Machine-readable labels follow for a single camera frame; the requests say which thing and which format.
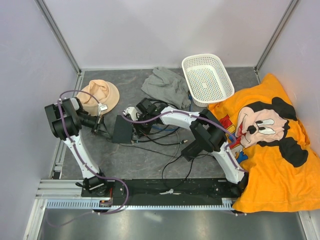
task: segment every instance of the gray cloth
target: gray cloth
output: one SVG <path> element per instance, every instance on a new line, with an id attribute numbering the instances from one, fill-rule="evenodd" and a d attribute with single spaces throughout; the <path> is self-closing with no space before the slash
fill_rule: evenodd
<path id="1" fill-rule="evenodd" d="M 153 74 L 144 81 L 142 91 L 153 99 L 174 104 L 179 109 L 190 106 L 189 88 L 182 76 L 164 67 L 154 68 L 152 72 Z"/>

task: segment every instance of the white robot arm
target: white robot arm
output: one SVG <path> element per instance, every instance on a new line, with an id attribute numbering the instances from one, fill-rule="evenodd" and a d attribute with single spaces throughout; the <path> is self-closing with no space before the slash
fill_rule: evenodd
<path id="1" fill-rule="evenodd" d="M 64 99 L 60 106 L 63 115 L 60 114 L 57 104 L 48 105 L 44 109 L 53 135 L 67 145 L 81 169 L 83 177 L 82 185 L 79 184 L 82 187 L 81 195 L 83 197 L 104 196 L 108 193 L 110 184 L 105 179 L 97 177 L 97 175 L 104 177 L 104 174 L 91 158 L 81 136 L 82 125 L 91 128 L 93 133 L 97 133 L 103 116 L 89 115 L 77 98 Z M 69 136 L 66 136 L 62 118 Z"/>
<path id="2" fill-rule="evenodd" d="M 240 167 L 233 156 L 224 132 L 226 130 L 222 130 L 224 128 L 209 110 L 188 112 L 167 105 L 157 107 L 147 98 L 143 99 L 137 108 L 141 111 L 140 115 L 137 114 L 136 108 L 128 107 L 123 111 L 123 117 L 136 126 L 140 123 L 149 127 L 152 124 L 164 124 L 191 130 L 195 137 L 195 144 L 201 146 L 201 150 L 214 156 L 223 169 L 228 182 L 238 185 L 241 192 L 244 190 L 248 183 L 248 173 Z"/>

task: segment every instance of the orange t-shirt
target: orange t-shirt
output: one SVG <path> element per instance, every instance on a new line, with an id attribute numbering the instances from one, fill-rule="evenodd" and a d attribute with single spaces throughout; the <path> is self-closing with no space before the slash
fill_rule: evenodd
<path id="1" fill-rule="evenodd" d="M 320 159 L 274 75 L 269 73 L 260 85 L 208 108 L 235 135 L 231 151 L 249 172 L 234 209 L 244 213 L 320 209 Z"/>

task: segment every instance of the metal frame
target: metal frame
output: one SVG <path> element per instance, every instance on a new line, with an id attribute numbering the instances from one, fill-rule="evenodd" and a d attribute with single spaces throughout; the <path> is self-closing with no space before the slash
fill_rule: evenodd
<path id="1" fill-rule="evenodd" d="M 258 84 L 260 84 L 261 83 L 261 79 L 259 77 L 259 73 L 258 73 L 258 71 L 257 71 L 257 69 L 255 67 L 253 68 L 253 70 L 254 70 L 254 73 L 255 73 L 255 76 L 256 76 L 256 80 L 258 81 Z"/>
<path id="2" fill-rule="evenodd" d="M 81 68 L 79 67 L 74 55 L 72 54 L 64 36 L 62 35 L 61 31 L 59 30 L 59 27 L 52 16 L 47 4 L 44 0 L 34 0 L 36 4 L 38 5 L 39 9 L 41 10 L 45 20 L 47 21 L 48 25 L 50 26 L 53 34 L 55 35 L 57 41 L 59 42 L 61 48 L 63 49 L 64 53 L 68 57 L 73 69 L 77 74 L 81 73 Z"/>
<path id="3" fill-rule="evenodd" d="M 299 211 L 300 220 L 307 240 L 319 240 L 308 211 Z"/>
<path id="4" fill-rule="evenodd" d="M 34 200 L 29 221 L 24 232 L 23 240 L 38 239 L 41 223 L 45 215 L 46 205 L 47 205 L 46 199 Z"/>
<path id="5" fill-rule="evenodd" d="M 163 66 L 167 69 L 182 69 L 182 66 Z M 110 67 L 110 68 L 82 68 L 82 71 L 91 72 L 91 71 L 109 71 L 109 70 L 153 70 L 155 67 Z"/>
<path id="6" fill-rule="evenodd" d="M 275 45 L 277 39 L 279 38 L 281 32 L 283 31 L 290 16 L 292 15 L 294 10 L 296 9 L 299 2 L 300 2 L 300 0 L 291 0 L 288 7 L 286 8 L 278 26 L 276 27 L 275 31 L 273 32 L 273 34 L 272 34 L 268 44 L 266 45 L 260 59 L 258 60 L 256 66 L 254 67 L 254 70 L 257 75 L 258 75 L 258 72 L 261 69 L 262 65 L 264 64 L 267 56 L 269 55 L 270 51 L 272 50 L 273 46 Z"/>
<path id="7" fill-rule="evenodd" d="M 38 190 L 35 195 L 36 200 L 47 200 L 48 202 L 54 202 L 54 200 L 66 200 L 73 203 L 81 203 L 82 201 L 87 203 L 88 200 L 110 200 L 109 197 L 82 197 L 82 188 L 76 186 L 76 183 L 82 180 L 62 180 L 62 179 L 43 179 L 40 181 Z M 232 198 L 222 198 L 221 205 L 172 205 L 172 206 L 162 206 L 162 205 L 131 205 L 125 207 L 126 210 L 234 210 L 232 208 L 233 201 Z M 72 206 L 72 209 L 83 209 L 82 206 Z"/>

